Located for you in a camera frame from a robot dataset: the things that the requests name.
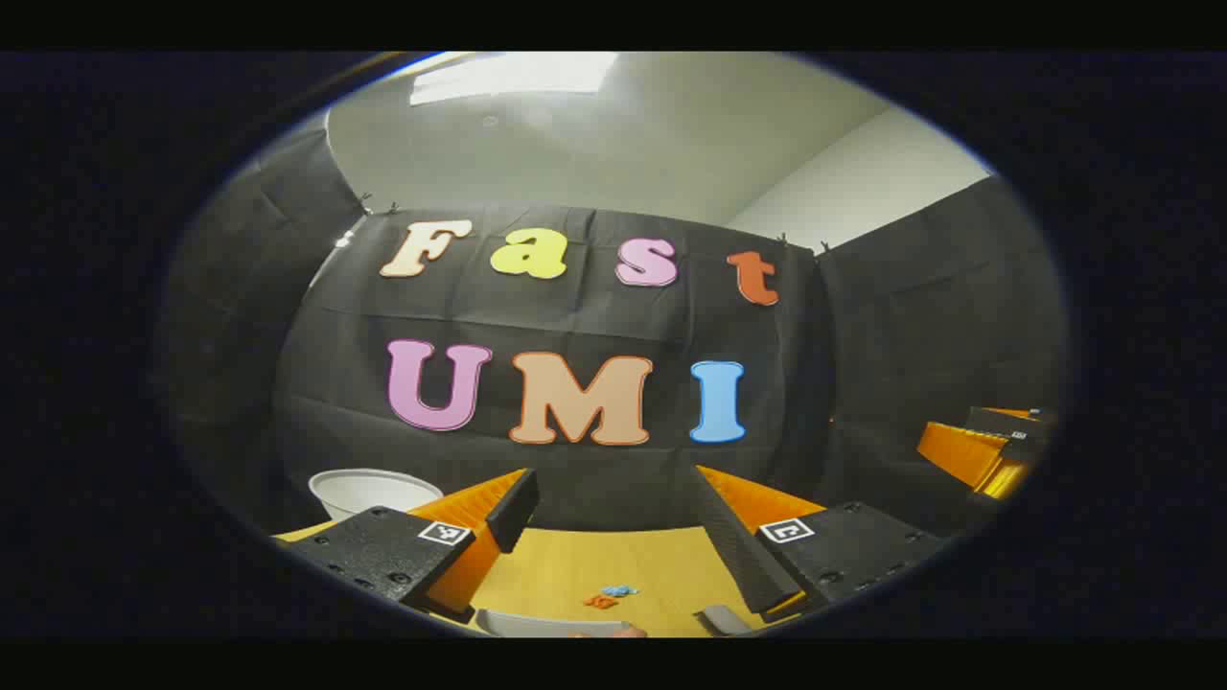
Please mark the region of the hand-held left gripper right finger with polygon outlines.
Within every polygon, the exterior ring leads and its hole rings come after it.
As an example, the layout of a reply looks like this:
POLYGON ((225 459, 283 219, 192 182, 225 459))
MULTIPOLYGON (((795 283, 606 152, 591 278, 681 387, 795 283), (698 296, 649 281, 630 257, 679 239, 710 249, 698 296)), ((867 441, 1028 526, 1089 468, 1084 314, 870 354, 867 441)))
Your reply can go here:
POLYGON ((823 507, 709 467, 692 469, 710 545, 760 616, 837 607, 933 559, 940 537, 865 502, 823 507))

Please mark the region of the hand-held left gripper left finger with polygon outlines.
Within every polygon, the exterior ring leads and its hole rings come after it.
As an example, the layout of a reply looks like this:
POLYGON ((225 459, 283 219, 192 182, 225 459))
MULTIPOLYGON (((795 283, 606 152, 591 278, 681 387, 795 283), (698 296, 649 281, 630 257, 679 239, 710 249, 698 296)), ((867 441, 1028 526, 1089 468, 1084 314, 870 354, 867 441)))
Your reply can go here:
POLYGON ((517 549, 539 498, 536 471, 518 469, 409 511, 375 505, 280 544, 344 584, 466 624, 479 587, 517 549))

